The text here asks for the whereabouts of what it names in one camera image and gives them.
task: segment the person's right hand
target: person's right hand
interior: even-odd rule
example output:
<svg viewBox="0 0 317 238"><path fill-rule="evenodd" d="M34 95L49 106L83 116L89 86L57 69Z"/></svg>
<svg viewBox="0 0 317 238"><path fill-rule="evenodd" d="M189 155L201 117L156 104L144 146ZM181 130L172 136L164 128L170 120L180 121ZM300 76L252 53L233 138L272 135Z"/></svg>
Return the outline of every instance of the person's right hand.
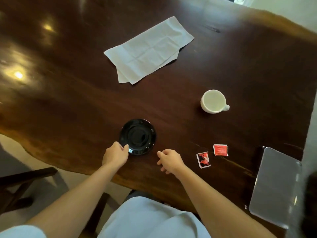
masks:
<svg viewBox="0 0 317 238"><path fill-rule="evenodd" d="M165 149L163 152L158 151L157 155L160 158L157 164L163 165L161 168L162 172L166 171L167 174L172 173L175 175L177 170L185 167L180 154L173 149Z"/></svg>

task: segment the dark wood tabletop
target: dark wood tabletop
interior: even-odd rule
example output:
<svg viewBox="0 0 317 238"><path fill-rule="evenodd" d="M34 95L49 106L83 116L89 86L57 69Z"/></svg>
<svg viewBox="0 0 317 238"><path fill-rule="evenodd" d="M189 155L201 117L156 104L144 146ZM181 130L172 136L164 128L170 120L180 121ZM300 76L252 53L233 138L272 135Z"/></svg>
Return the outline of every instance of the dark wood tabletop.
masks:
<svg viewBox="0 0 317 238"><path fill-rule="evenodd" d="M171 16L195 39L175 62L119 84L103 52ZM259 147L302 158L316 43L317 35L283 17L225 0L0 0L0 133L39 160L92 174L121 127L146 119L156 144L129 157L115 183L195 211L180 182L156 165L156 152L170 148L245 209ZM200 108L209 89L226 96L229 111ZM227 144L229 156L214 156L213 144ZM204 151L211 167L200 169L196 153Z"/></svg>

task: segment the mug handle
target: mug handle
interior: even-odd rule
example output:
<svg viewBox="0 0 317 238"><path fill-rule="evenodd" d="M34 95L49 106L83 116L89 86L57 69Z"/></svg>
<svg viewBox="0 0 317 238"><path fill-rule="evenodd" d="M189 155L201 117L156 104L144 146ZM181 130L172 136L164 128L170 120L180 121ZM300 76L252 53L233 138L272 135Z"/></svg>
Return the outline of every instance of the mug handle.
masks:
<svg viewBox="0 0 317 238"><path fill-rule="evenodd" d="M224 106L223 111L228 111L228 110L229 110L229 108L230 108L230 106L229 106L228 104L226 104L226 105Z"/></svg>

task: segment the black saucer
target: black saucer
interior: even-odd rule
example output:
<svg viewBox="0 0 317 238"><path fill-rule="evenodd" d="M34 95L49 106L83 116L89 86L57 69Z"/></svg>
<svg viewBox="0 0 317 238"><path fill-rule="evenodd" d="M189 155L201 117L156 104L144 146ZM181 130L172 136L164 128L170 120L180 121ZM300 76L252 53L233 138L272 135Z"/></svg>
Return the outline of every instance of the black saucer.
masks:
<svg viewBox="0 0 317 238"><path fill-rule="evenodd" d="M145 119L133 119L126 123L120 133L119 143L129 145L129 153L144 155L153 148L156 132L152 124Z"/></svg>

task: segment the white cup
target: white cup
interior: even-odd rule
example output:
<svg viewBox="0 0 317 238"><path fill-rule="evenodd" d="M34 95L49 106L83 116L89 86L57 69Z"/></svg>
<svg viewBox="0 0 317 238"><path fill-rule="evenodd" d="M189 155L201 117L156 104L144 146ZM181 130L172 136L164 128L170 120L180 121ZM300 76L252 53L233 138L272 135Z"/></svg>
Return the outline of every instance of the white cup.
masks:
<svg viewBox="0 0 317 238"><path fill-rule="evenodd" d="M218 90L208 90L201 97L200 105L202 109L209 114L216 114L221 111L229 110L230 106L226 104L226 98Z"/></svg>

